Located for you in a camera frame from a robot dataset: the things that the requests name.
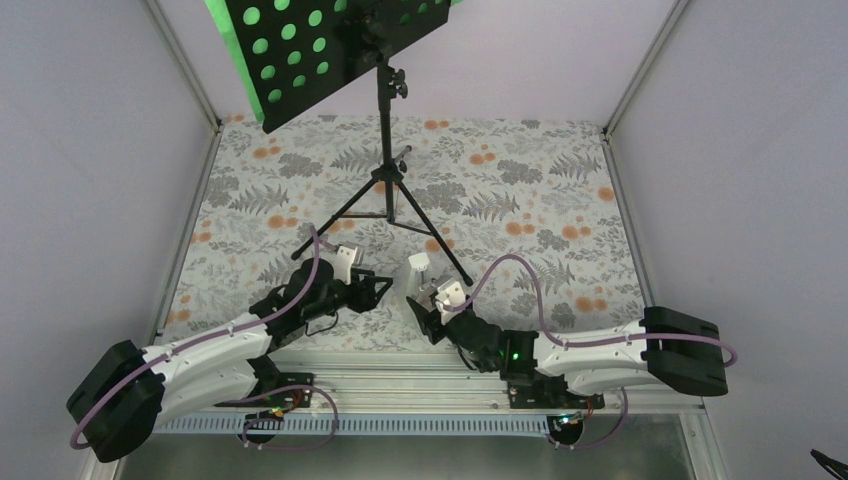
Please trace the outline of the white metronome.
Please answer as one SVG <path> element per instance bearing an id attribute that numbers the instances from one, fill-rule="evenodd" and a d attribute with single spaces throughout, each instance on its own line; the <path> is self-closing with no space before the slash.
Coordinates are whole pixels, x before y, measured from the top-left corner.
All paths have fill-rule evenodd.
<path id="1" fill-rule="evenodd" d="M 404 297 L 415 298 L 427 292 L 433 284 L 431 261 L 426 252 L 414 254 L 407 259 L 401 274 L 401 291 Z"/>

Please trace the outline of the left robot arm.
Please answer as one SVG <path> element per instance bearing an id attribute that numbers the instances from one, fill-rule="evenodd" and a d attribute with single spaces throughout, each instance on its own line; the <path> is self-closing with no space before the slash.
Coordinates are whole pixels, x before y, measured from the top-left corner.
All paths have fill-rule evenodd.
<path id="1" fill-rule="evenodd" d="M 374 310 L 392 284 L 371 270 L 308 259 L 219 327 L 162 345 L 113 344 L 66 402 L 76 423 L 71 448 L 91 449 L 108 463 L 175 418 L 219 404 L 270 402 L 279 382 L 271 353 L 303 337 L 315 319 Z"/>

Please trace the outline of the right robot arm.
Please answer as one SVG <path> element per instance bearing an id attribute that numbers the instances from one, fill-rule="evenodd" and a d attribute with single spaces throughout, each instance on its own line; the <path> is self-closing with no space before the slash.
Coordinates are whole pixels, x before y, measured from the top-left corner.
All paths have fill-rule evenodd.
<path id="1" fill-rule="evenodd" d="M 645 384 L 664 384 L 691 396 L 727 394 L 730 360 L 717 325 L 666 307 L 644 310 L 625 325 L 573 335 L 503 329 L 471 308 L 441 311 L 435 302 L 405 300 L 422 334 L 448 340 L 467 366 L 496 372 L 513 385 L 543 384 L 544 399 L 565 407 L 578 396 Z"/>

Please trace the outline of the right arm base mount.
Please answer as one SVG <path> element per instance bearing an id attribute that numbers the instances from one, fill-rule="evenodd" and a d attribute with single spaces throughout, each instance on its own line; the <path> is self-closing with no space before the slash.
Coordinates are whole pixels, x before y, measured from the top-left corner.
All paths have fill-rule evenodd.
<path id="1" fill-rule="evenodd" d="M 574 394 L 563 378 L 535 380 L 529 385 L 508 384 L 510 407 L 517 410 L 555 410 L 546 415 L 548 436 L 555 446 L 575 447 L 585 422 L 596 409 L 605 407 L 602 394 Z"/>

